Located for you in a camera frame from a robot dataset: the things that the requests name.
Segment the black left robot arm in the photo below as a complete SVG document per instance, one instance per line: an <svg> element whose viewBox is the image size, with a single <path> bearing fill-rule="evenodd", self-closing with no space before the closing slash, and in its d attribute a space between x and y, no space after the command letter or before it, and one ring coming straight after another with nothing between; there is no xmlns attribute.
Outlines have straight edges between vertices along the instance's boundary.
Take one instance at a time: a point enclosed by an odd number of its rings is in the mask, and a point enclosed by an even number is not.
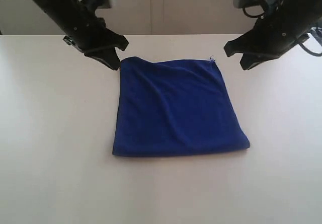
<svg viewBox="0 0 322 224"><path fill-rule="evenodd" d="M121 61L116 49L125 51L129 42L107 28L105 20L96 16L97 9L110 9L111 0L32 0L65 33L63 38L84 56L112 70Z"/></svg>

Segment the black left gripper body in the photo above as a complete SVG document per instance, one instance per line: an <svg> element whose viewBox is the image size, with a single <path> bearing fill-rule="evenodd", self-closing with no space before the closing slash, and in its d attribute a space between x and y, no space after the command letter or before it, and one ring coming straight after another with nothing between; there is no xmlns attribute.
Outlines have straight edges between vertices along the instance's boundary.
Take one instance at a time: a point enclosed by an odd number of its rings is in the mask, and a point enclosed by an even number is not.
<svg viewBox="0 0 322 224"><path fill-rule="evenodd" d="M50 18L66 34L65 41L82 53L114 48L109 44L111 30L105 20L91 13L79 0L57 0L50 7Z"/></svg>

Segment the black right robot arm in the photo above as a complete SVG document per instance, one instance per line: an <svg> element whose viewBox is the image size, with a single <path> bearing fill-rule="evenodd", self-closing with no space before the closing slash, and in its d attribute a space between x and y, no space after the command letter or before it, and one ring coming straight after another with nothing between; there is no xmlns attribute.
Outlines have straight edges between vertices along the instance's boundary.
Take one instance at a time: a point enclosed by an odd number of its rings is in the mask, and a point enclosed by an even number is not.
<svg viewBox="0 0 322 224"><path fill-rule="evenodd" d="M321 56L304 46L309 30L321 19L321 0L233 0L233 5L256 19L251 30L224 46L228 57L242 54L242 69L278 59L296 45L312 56Z"/></svg>

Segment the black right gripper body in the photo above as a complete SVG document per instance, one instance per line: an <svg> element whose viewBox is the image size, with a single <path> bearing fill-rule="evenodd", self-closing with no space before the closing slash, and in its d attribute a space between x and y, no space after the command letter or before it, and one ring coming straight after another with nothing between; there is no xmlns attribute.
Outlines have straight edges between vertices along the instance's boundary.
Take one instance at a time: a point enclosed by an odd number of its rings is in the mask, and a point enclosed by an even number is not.
<svg viewBox="0 0 322 224"><path fill-rule="evenodd" d="M249 53L278 58L301 42L308 28L308 10L300 6L281 5L250 31Z"/></svg>

